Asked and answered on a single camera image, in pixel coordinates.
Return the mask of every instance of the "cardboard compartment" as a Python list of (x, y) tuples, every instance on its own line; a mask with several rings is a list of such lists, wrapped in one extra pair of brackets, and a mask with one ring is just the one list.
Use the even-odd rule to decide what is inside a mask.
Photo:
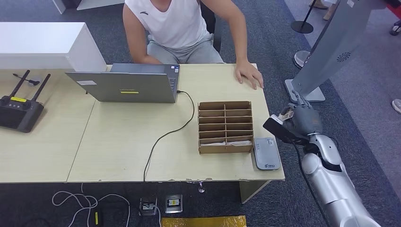
[(226, 117), (242, 117), (252, 116), (252, 111), (249, 110), (226, 110)]
[[(198, 122), (200, 154), (250, 152), (253, 148), (252, 105), (249, 101), (199, 103)], [(241, 141), (251, 144), (228, 144)]]
[(199, 131), (224, 131), (225, 124), (199, 124)]
[(225, 138), (216, 138), (216, 139), (200, 139), (199, 144), (210, 144), (210, 143), (222, 143), (225, 142)]
[(225, 117), (200, 117), (199, 124), (219, 124), (225, 123)]
[(227, 146), (202, 146), (199, 147), (200, 154), (222, 154), (228, 153)]
[(249, 101), (226, 102), (226, 110), (243, 110), (250, 108), (251, 108), (251, 102)]
[(200, 131), (199, 139), (225, 138), (225, 131)]
[(252, 117), (226, 117), (226, 123), (252, 123)]
[(237, 141), (247, 141), (253, 142), (253, 136), (238, 136), (238, 137), (230, 137), (226, 139), (226, 142), (237, 142)]
[(251, 123), (226, 124), (226, 130), (253, 130)]
[(199, 117), (224, 117), (224, 110), (199, 110)]
[(253, 136), (253, 131), (227, 131), (227, 137), (238, 137), (238, 136)]
[(199, 110), (224, 110), (224, 102), (199, 103)]
[(245, 145), (245, 146), (227, 146), (227, 149), (224, 153), (249, 153), (251, 152), (253, 145)]

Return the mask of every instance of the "black router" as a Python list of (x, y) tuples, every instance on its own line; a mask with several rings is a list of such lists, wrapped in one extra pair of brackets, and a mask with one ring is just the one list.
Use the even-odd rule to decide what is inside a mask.
[(32, 100), (15, 97), (22, 83), (29, 74), (29, 70), (25, 72), (17, 86), (12, 91), (11, 95), (3, 96), (0, 99), (0, 126), (14, 129), (21, 132), (30, 132), (42, 113), (44, 106), (37, 102), (43, 87), (49, 80), (50, 74), (44, 79), (38, 91), (35, 93)]

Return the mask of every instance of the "robotic arm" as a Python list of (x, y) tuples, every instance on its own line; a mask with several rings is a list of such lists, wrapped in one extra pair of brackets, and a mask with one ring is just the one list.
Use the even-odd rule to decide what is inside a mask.
[(284, 143), (304, 147), (302, 171), (309, 176), (331, 226), (380, 227), (362, 204), (333, 140), (321, 134), (323, 125), (318, 112), (296, 91), (292, 92), (297, 104), (288, 104), (263, 127)]

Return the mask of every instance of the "black stanchion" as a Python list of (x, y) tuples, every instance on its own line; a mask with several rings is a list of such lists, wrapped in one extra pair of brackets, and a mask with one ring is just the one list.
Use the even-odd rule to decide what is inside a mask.
[(311, 24), (309, 24), (306, 20), (309, 17), (309, 14), (311, 14), (312, 8), (314, 7), (316, 0), (313, 1), (313, 3), (311, 4), (311, 7), (309, 8), (308, 14), (306, 15), (305, 19), (303, 21), (294, 21), (291, 23), (291, 28), (299, 33), (303, 33), (303, 34), (308, 34), (313, 32), (313, 26)]

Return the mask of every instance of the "yellow mat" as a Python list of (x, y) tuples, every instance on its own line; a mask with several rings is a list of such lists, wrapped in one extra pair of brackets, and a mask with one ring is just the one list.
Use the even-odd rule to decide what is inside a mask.
[(216, 218), (163, 218), (162, 227), (246, 227), (245, 215)]

